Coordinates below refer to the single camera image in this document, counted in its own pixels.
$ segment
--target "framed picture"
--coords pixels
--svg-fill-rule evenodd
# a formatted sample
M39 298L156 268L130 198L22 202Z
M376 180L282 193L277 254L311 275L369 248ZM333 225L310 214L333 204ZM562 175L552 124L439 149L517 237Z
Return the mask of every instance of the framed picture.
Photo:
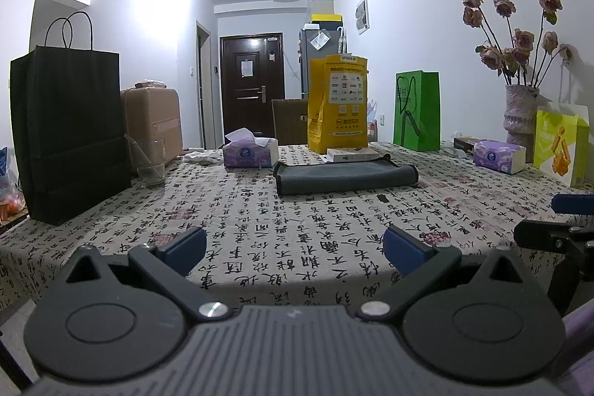
M357 9L355 9L355 19L357 32L359 34L369 29L369 7L367 6L367 0L361 0L361 2L357 4Z

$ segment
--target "glass cup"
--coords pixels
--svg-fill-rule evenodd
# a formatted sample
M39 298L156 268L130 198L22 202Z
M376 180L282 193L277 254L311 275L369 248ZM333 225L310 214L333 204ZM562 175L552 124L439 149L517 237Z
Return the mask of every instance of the glass cup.
M164 140L131 143L131 152L143 188L165 183Z

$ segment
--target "vase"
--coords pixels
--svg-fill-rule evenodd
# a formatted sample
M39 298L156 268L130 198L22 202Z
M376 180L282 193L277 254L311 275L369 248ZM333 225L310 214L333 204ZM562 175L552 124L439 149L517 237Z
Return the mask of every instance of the vase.
M506 86L506 112L503 127L507 142L526 147L526 163L534 160L538 88L522 85Z

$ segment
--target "pink suitcase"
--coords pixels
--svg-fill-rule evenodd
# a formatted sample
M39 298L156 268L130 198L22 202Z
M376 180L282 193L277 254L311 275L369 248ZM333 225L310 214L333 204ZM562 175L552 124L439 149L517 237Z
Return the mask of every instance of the pink suitcase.
M165 163L177 157L183 148L179 117L179 97L167 88L131 88L120 93L124 129L137 142L164 140ZM128 164L133 173L128 144Z

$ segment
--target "door handle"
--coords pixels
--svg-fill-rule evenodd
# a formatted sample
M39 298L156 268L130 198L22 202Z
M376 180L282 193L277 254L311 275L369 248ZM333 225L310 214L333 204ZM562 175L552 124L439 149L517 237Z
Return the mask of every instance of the door handle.
M266 103L266 86L262 86L262 91L258 91L258 94L262 95L262 103Z

